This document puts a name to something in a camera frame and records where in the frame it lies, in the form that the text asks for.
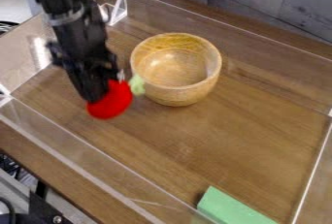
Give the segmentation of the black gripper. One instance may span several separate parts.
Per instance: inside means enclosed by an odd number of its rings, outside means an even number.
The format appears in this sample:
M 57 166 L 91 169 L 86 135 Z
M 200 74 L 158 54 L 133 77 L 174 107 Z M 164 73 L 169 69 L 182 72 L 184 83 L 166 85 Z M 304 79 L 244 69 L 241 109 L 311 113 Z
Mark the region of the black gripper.
M 81 97 L 98 102 L 109 91 L 107 81 L 118 80 L 119 73 L 117 55 L 106 47 L 106 41 L 78 46 L 49 41 L 46 48 L 53 54 L 53 63 L 66 70 Z

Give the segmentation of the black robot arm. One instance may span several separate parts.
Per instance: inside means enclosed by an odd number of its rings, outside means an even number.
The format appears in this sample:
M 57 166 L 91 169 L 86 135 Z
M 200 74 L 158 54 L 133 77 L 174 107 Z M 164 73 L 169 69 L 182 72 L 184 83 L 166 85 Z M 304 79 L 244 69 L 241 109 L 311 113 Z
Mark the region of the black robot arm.
M 117 55 L 106 47 L 106 23 L 95 0 L 35 0 L 57 35 L 46 48 L 81 97 L 95 103 L 117 80 Z

